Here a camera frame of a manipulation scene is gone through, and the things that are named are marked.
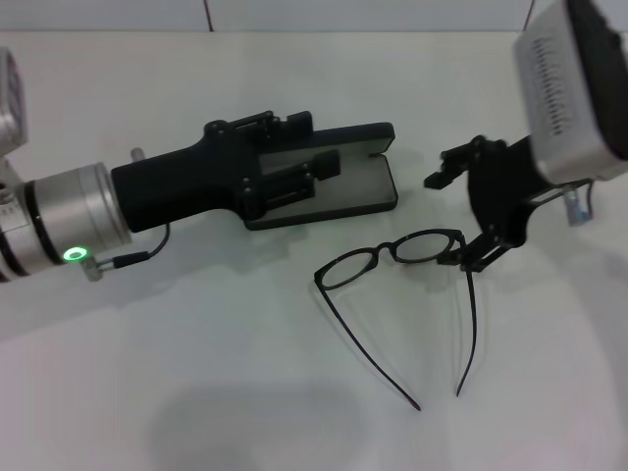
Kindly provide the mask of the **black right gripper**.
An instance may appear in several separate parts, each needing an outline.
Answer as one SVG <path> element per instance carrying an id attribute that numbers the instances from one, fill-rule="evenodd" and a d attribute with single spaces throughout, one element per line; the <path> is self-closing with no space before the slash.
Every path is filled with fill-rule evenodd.
<path id="1" fill-rule="evenodd" d="M 539 172 L 529 136 L 508 145 L 480 135 L 443 151 L 440 168 L 423 185 L 444 189 L 465 172 L 469 202 L 482 234 L 467 242 L 460 230 L 434 230 L 449 238 L 436 261 L 458 266 L 463 272 L 481 273 L 509 251 L 509 245 L 526 242 L 533 200 L 554 185 Z"/>

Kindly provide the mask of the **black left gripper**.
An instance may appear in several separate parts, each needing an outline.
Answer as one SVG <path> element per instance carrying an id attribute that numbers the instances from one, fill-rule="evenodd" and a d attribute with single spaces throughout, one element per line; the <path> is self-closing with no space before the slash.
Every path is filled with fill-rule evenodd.
<path id="1" fill-rule="evenodd" d="M 315 181 L 340 175 L 336 150 L 302 164 L 261 173 L 252 142 L 290 142 L 313 132 L 308 111 L 284 120 L 266 111 L 205 126 L 201 139 L 167 154 L 117 167 L 112 183 L 129 229 L 140 233 L 211 210 L 228 210 L 242 220 L 315 196 Z"/>

